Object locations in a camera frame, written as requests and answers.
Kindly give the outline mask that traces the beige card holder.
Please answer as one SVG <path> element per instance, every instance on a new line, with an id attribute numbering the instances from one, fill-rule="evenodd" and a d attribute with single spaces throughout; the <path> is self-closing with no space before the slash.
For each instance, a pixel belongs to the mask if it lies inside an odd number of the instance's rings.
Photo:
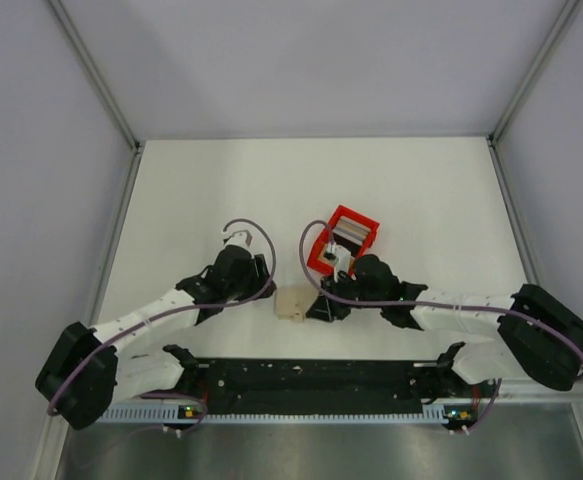
<path id="1" fill-rule="evenodd" d="M 274 314 L 282 320 L 303 323 L 317 295 L 317 291 L 310 285 L 281 287 L 274 295 Z"/>

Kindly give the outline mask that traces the red plastic card tray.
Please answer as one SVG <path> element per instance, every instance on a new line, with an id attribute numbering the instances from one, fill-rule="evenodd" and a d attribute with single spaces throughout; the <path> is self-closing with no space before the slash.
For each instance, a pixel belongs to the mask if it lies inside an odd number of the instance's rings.
<path id="1" fill-rule="evenodd" d="M 327 221 L 333 240 L 350 253 L 349 269 L 353 261 L 364 255 L 373 245 L 380 228 L 380 223 L 344 205 L 339 205 Z M 305 264 L 323 275 L 333 273 L 333 265 L 325 256 L 329 232 L 322 228 L 311 249 Z"/>

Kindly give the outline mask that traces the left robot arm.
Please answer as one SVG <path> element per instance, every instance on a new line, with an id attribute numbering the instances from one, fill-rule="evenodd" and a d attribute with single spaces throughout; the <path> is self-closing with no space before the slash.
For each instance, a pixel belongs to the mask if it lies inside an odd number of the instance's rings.
<path id="1" fill-rule="evenodd" d="M 92 327 L 66 327 L 35 387 L 48 402 L 48 414 L 75 430 L 135 397 L 201 395 L 198 362 L 177 345 L 176 335 L 231 307 L 269 298 L 275 289 L 264 255 L 226 246 L 213 264 L 139 309 Z"/>

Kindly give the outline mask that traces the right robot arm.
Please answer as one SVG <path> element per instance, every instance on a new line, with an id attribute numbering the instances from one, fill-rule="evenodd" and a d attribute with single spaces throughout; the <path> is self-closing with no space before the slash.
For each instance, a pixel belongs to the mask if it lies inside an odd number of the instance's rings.
<path id="1" fill-rule="evenodd" d="M 583 377 L 583 320 L 535 284 L 508 295 L 453 294 L 402 281 L 377 256 L 364 255 L 351 271 L 321 279 L 306 315 L 332 322 L 354 308 L 376 309 L 401 329 L 480 337 L 456 342 L 438 358 L 438 384 L 452 396 L 486 380 L 522 375 L 569 391 Z"/>

